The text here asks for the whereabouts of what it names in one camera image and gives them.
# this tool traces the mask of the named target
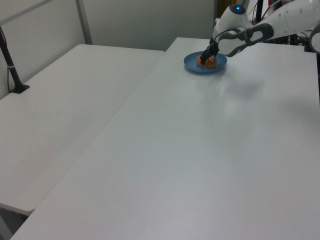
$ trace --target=white table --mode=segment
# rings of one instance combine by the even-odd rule
[[[0,207],[29,215],[162,51],[78,45],[0,101]]]
[[[186,71],[208,42],[172,44],[12,240],[319,239],[316,55],[257,44]]]

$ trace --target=gray wall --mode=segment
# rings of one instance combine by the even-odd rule
[[[12,14],[21,11],[18,0],[12,3]],[[23,0],[30,4],[38,0]],[[1,25],[8,49],[21,81],[24,83],[74,46],[83,44],[84,36],[75,0],[52,0]],[[8,94],[7,64],[0,54],[0,99]]]
[[[0,0],[0,25],[3,21],[48,0]]]
[[[214,0],[81,0],[95,45],[166,51],[177,37],[209,39]]]

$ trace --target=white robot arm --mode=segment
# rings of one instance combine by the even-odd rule
[[[210,46],[201,62],[219,51],[232,57],[248,46],[296,34],[316,26],[309,38],[311,48],[320,54],[320,0],[295,0],[253,26],[241,5],[229,6],[214,27]]]

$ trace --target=table leg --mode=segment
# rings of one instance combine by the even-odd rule
[[[319,84],[319,99],[320,99],[320,54],[316,55],[316,62],[318,66],[318,84]]]
[[[3,225],[6,225],[10,233],[13,235],[22,226],[22,224],[27,220],[28,217],[14,211],[0,208],[0,218],[3,220],[3,223],[0,222],[1,226],[4,229],[3,231],[5,231],[6,229]]]
[[[11,239],[13,234],[9,230],[7,224],[0,216],[0,240],[9,240]]]

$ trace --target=floor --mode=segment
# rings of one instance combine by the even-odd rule
[[[27,216],[0,208],[0,240],[11,239],[27,218]]]

